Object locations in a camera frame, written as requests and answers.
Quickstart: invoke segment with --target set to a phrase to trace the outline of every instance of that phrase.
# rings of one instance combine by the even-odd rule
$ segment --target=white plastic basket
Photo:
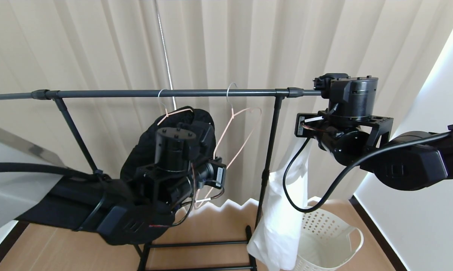
[[[334,214],[318,209],[304,214],[295,271],[332,271],[347,263],[364,244],[364,235]],[[360,244],[352,249],[350,233],[358,230]]]

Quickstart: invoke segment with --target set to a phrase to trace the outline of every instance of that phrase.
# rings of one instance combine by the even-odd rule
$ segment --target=light wood floor
[[[365,242],[339,271],[394,271],[357,212],[347,201],[328,201],[324,209],[362,230]],[[254,226],[256,203],[222,208],[208,204],[185,223],[168,230],[157,244],[242,240]],[[93,233],[29,225],[0,264],[0,271],[135,271],[139,256],[132,245],[113,247]],[[248,264],[246,245],[151,249],[148,269],[175,269]],[[259,271],[267,271],[258,262]]]

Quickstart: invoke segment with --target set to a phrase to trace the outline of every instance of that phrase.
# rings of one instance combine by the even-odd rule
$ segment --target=curtain
[[[161,19],[159,28],[158,14]],[[326,72],[379,77],[374,113],[409,110],[453,28],[453,0],[103,0],[1,1],[0,93],[36,89],[312,88]],[[165,52],[168,59],[166,66]],[[173,110],[171,98],[162,98]],[[176,98],[207,110],[220,137],[230,119],[224,97]],[[156,98],[67,99],[99,168],[117,177],[146,128],[164,111]],[[235,117],[218,155],[229,162],[259,121],[227,173],[226,199],[258,198],[273,98],[231,97]],[[294,140],[297,113],[324,110],[320,97],[285,99],[271,170]],[[0,127],[88,170],[52,102],[0,101]],[[342,170],[312,148],[309,197],[322,196]],[[332,198],[346,199],[365,173],[354,170]]]

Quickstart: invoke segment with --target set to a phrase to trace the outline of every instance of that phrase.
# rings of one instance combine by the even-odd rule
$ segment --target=white cloth
[[[269,271],[295,267],[303,214],[288,202],[282,180],[289,161],[303,143],[304,139],[294,139],[282,159],[282,168],[270,173],[263,216],[247,245],[248,253],[263,262]],[[307,202],[307,163],[311,145],[309,143],[297,157],[286,178],[290,198],[300,207]]]

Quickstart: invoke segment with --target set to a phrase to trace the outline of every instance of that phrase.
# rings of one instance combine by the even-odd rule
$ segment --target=metal hook
[[[233,114],[233,105],[232,105],[232,103],[230,102],[230,100],[228,99],[228,92],[230,91],[230,87],[231,87],[232,85],[235,85],[235,87],[238,88],[238,87],[237,87],[237,84],[236,84],[235,82],[231,82],[231,83],[230,83],[230,85],[228,86],[228,89],[226,89],[226,92],[227,92],[227,93],[226,93],[226,95],[227,95],[227,96],[226,96],[226,97],[227,97],[227,98],[226,98],[226,101],[230,104],[230,106],[231,106],[231,113]]]
[[[163,90],[167,90],[167,88],[164,88],[162,90],[160,90],[160,92],[158,93],[158,104],[162,104],[163,107],[165,108],[165,112],[166,112],[166,115],[168,115],[168,110],[166,109],[166,105],[164,103],[161,102],[161,99],[160,99],[160,94]]]

